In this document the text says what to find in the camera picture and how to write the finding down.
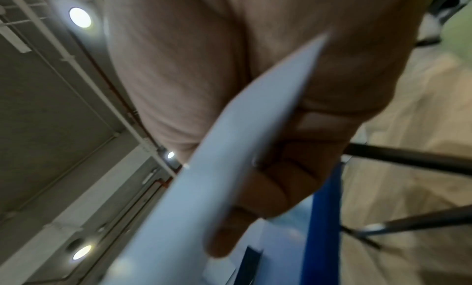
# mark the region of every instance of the chair leg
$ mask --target chair leg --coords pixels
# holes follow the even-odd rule
[[[404,231],[423,230],[447,226],[472,224],[472,204],[404,219],[367,225],[353,230],[355,237],[390,234]]]
[[[346,226],[343,226],[341,225],[341,231],[344,232],[345,234],[359,240],[360,242],[368,245],[369,247],[372,247],[376,250],[380,250],[382,248],[382,246],[378,243],[376,243],[375,241],[373,240],[370,240],[368,238],[365,238],[365,237],[359,237],[355,234],[355,231],[350,229],[350,228],[347,228]]]

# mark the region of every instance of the human hand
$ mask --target human hand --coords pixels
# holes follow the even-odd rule
[[[315,192],[359,125],[390,101],[426,0],[106,0],[116,71],[149,132],[185,163],[226,104],[314,36],[307,91],[208,247]]]

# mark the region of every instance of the floor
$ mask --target floor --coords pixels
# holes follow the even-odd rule
[[[472,157],[472,67],[441,46],[416,49],[394,100],[366,124],[369,143]],[[343,224],[370,223],[472,203],[472,179],[352,158]],[[343,285],[472,284],[472,226],[372,237],[378,252],[343,236]]]

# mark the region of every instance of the black metal leg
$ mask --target black metal leg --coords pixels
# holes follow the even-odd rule
[[[349,144],[344,153],[361,158],[472,176],[472,159],[354,143]]]
[[[472,224],[472,204],[425,215],[412,216],[404,219],[367,225],[362,229],[354,230],[354,236],[362,238],[370,235],[389,234],[465,224]]]
[[[341,231],[344,232],[345,234],[347,235],[350,235],[352,236],[353,238],[361,241],[362,243],[368,245],[369,247],[372,247],[376,250],[380,250],[382,248],[382,246],[378,243],[376,243],[375,241],[373,240],[370,240],[368,238],[364,238],[364,237],[359,237],[355,234],[355,231],[350,229],[350,228],[347,228],[346,226],[343,226],[341,225]]]

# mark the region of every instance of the recessed light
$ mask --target recessed light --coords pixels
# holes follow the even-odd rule
[[[74,256],[72,257],[72,260],[79,260],[80,258],[84,257],[85,255],[87,255],[90,250],[92,249],[92,246],[91,245],[88,245],[88,246],[85,246],[83,248],[81,248],[80,250],[78,250]]]
[[[73,7],[69,10],[69,17],[80,28],[89,28],[92,26],[90,15],[79,7]]]

